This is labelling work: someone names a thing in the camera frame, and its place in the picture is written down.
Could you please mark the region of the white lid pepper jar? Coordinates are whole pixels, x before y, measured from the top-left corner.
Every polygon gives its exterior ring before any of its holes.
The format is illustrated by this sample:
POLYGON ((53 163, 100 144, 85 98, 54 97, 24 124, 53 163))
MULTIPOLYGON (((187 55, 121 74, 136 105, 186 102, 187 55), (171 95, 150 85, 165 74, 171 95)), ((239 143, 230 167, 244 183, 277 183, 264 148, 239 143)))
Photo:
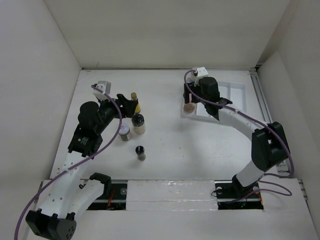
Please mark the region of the white lid pepper jar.
POLYGON ((118 135, 122 141, 129 141, 131 139, 130 127, 126 123, 122 123, 118 135))

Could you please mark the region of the yellow label brown bottle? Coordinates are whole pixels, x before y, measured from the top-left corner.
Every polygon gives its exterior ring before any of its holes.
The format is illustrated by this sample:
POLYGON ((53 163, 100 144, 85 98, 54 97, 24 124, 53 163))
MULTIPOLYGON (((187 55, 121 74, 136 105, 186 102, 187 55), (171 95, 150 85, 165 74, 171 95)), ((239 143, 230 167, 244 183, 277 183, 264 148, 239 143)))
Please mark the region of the yellow label brown bottle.
POLYGON ((136 107, 135 107, 134 113, 135 114, 139 114, 141 112, 141 107, 140 107, 140 104, 139 104, 139 100, 138 100, 137 94, 135 92, 132 92, 130 94, 130 96, 131 96, 131 100, 136 102, 136 107))

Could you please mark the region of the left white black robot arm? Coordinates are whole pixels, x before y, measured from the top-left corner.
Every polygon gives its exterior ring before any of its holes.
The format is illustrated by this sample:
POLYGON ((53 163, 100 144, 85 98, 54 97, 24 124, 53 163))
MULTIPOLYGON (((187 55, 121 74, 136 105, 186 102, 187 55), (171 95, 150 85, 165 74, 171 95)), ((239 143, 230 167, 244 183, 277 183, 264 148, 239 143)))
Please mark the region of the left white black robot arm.
POLYGON ((97 198, 111 194, 111 178, 93 173, 83 187, 81 177, 89 163, 98 154, 103 142, 102 133, 117 118, 131 118, 137 100, 126 99, 122 94, 109 98, 104 93, 97 102, 88 101, 79 108, 78 125, 67 148, 61 176, 53 180, 47 199, 37 210, 30 210, 26 223, 32 232, 47 240, 70 240, 77 220, 97 198))

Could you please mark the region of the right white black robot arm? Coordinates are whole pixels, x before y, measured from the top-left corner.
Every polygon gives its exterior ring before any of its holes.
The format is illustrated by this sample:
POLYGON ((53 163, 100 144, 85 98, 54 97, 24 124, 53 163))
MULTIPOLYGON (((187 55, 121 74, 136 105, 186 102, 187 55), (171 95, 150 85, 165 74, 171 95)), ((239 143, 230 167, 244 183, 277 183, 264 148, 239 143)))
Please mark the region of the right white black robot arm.
POLYGON ((283 126, 276 121, 262 122, 235 108, 231 100, 221 97, 215 78, 185 79, 183 99, 186 105, 202 104, 207 114, 218 123, 236 129, 251 142, 249 163, 221 190, 230 194, 233 202, 253 195, 253 186, 269 175, 272 167, 292 160, 283 126))

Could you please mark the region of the blue label salt jar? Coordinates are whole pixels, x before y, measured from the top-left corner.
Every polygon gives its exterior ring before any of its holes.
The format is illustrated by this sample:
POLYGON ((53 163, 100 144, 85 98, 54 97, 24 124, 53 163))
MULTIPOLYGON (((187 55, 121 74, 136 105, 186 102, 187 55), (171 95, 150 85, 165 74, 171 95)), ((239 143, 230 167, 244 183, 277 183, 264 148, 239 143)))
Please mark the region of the blue label salt jar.
POLYGON ((187 77, 186 80, 187 80, 188 83, 191 83, 191 84, 195 83, 195 77, 194 76, 189 76, 189 77, 187 77))

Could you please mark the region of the black lid beige spice jar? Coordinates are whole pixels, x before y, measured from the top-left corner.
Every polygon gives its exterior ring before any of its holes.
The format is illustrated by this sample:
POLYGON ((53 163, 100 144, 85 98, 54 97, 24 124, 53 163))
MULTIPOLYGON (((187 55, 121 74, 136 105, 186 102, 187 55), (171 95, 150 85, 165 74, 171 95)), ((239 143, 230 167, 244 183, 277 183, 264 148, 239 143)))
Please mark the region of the black lid beige spice jar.
POLYGON ((136 113, 132 116, 131 122, 133 125, 133 130, 136 134, 142 135, 146 131, 145 118, 142 114, 136 113))

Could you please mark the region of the pink lid spice jar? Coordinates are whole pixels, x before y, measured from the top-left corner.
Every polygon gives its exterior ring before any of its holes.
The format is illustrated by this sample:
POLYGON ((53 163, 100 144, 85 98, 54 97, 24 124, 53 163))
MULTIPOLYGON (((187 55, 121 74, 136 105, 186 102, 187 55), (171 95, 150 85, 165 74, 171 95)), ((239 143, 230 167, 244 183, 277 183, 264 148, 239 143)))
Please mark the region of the pink lid spice jar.
POLYGON ((193 95, 191 93, 188 93, 184 97, 183 111, 187 114, 193 113, 196 108, 196 104, 192 102, 192 96, 193 95))

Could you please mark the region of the black pepper grinder bottle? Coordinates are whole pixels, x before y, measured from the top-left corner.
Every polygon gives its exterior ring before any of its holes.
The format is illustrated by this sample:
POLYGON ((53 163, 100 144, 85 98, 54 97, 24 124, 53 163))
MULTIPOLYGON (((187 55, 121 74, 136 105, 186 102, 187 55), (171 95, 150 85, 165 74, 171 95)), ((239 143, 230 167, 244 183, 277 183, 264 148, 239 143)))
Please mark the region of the black pepper grinder bottle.
POLYGON ((137 159, 140 161, 144 161, 146 159, 145 148, 141 145, 135 148, 135 153, 137 155, 137 159))

